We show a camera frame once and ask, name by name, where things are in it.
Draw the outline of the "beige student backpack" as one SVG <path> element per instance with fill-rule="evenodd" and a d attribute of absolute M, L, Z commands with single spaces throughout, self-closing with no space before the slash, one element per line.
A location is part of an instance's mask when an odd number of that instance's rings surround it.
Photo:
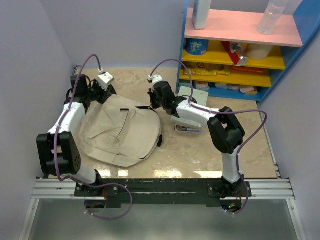
<path fill-rule="evenodd" d="M 129 168 L 162 144 L 159 115 L 143 103 L 112 94 L 91 106 L 78 132 L 82 152 L 94 160 Z"/>

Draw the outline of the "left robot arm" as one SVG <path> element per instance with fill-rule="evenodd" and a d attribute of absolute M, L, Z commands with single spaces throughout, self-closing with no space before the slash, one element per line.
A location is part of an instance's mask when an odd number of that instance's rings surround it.
<path fill-rule="evenodd" d="M 103 72 L 95 79 L 84 74 L 70 78 L 71 88 L 66 93 L 63 111 L 56 124 L 36 138 L 41 170 L 45 175 L 57 177 L 61 182 L 76 182 L 76 190 L 100 196 L 105 192 L 102 177 L 96 169 L 81 161 L 74 136 L 92 102 L 104 104 L 115 94 L 114 77 Z"/>

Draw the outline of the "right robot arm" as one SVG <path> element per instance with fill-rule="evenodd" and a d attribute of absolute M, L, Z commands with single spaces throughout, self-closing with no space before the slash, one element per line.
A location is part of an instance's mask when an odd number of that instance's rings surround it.
<path fill-rule="evenodd" d="M 153 83 L 148 95 L 154 109 L 163 108 L 170 116 L 208 127 L 213 145 L 222 154 L 221 187 L 215 190 L 222 198 L 235 196 L 244 182 L 239 151 L 245 131 L 234 112 L 229 107 L 208 108 L 191 102 L 190 97 L 175 96 L 170 84 L 164 80 Z"/>

